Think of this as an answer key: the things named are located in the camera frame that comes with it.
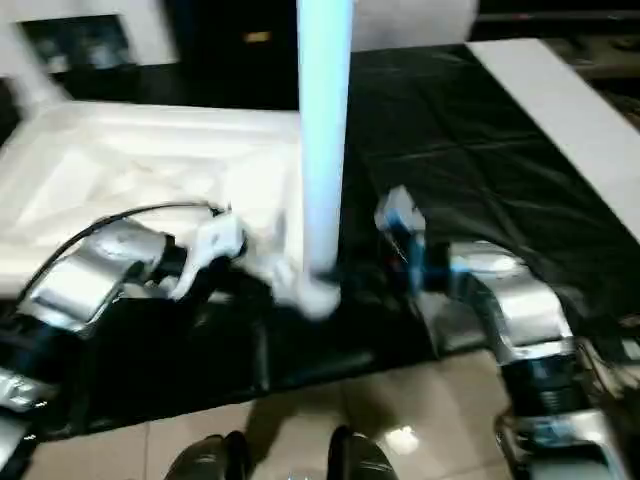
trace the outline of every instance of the tile floor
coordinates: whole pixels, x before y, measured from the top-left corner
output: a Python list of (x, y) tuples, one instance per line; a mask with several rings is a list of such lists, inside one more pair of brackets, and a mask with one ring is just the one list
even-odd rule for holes
[(47, 444), (27, 480), (161, 480), (212, 433), (245, 432), (255, 480), (324, 479), (341, 424), (374, 438), (401, 480), (506, 480), (493, 440), (506, 397), (492, 359), (474, 353)]

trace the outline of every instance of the white tube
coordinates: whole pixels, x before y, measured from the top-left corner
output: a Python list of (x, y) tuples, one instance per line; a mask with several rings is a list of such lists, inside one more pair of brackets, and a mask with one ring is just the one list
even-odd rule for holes
[(353, 0), (298, 0), (305, 268), (338, 252)]

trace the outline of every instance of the black tablecloth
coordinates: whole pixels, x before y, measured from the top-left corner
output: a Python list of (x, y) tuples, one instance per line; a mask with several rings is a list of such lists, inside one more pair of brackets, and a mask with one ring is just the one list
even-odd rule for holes
[[(166, 75), (159, 81), (172, 85)], [(170, 96), (171, 88), (158, 88)], [(147, 103), (141, 95), (132, 101)], [(185, 312), (120, 303), (51, 411), (46, 436), (433, 358), (422, 320), (394, 296), (377, 258), (373, 210), (397, 185), (422, 209), (432, 238), (489, 240), (525, 258), (578, 331), (640, 308), (638, 244), (466, 47), (358, 53), (336, 272), (343, 303), (335, 315), (314, 323), (275, 307), (239, 272), (226, 279), (238, 292), (229, 304)]]

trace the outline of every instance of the wire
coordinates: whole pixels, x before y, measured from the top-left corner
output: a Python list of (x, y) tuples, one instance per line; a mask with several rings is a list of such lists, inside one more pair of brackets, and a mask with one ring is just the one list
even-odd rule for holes
[(168, 202), (168, 203), (158, 203), (155, 205), (147, 205), (144, 207), (136, 207), (130, 210), (125, 210), (124, 212), (116, 213), (114, 215), (109, 215), (108, 217), (101, 218), (100, 220), (95, 221), (91, 225), (89, 225), (84, 230), (76, 233), (74, 236), (65, 241), (62, 245), (60, 245), (52, 254), (47, 258), (47, 260), (40, 266), (40, 268), (34, 273), (31, 279), (27, 282), (24, 288), (20, 291), (18, 298), (14, 303), (14, 308), (7, 313), (7, 317), (12, 315), (15, 312), (15, 307), (20, 305), (20, 303), (26, 298), (29, 291), (33, 288), (33, 286), (40, 280), (42, 275), (51, 268), (51, 266), (58, 260), (67, 250), (73, 247), (80, 240), (92, 235), (98, 230), (103, 229), (107, 225), (115, 223), (120, 220), (124, 220), (125, 218), (132, 217), (134, 215), (139, 215), (141, 213), (151, 212), (155, 210), (162, 210), (165, 208), (208, 208), (211, 213), (215, 216), (221, 212), (216, 207), (213, 207), (209, 203), (206, 202)]
[[(600, 384), (601, 389), (608, 393), (612, 398), (616, 398), (616, 393), (619, 394), (626, 388), (637, 389), (638, 385), (640, 385), (640, 378), (633, 375), (633, 373), (627, 371), (626, 369), (621, 369), (612, 364), (610, 361), (603, 359), (597, 351), (590, 352), (590, 349), (582, 343), (579, 344), (579, 349), (582, 351), (583, 355), (590, 363), (590, 370), (595, 375), (595, 378)], [(617, 383), (617, 392), (611, 391), (611, 389), (607, 385), (607, 382), (602, 378), (602, 375), (598, 370), (596, 363), (603, 367), (606, 372), (612, 377), (612, 380)]]

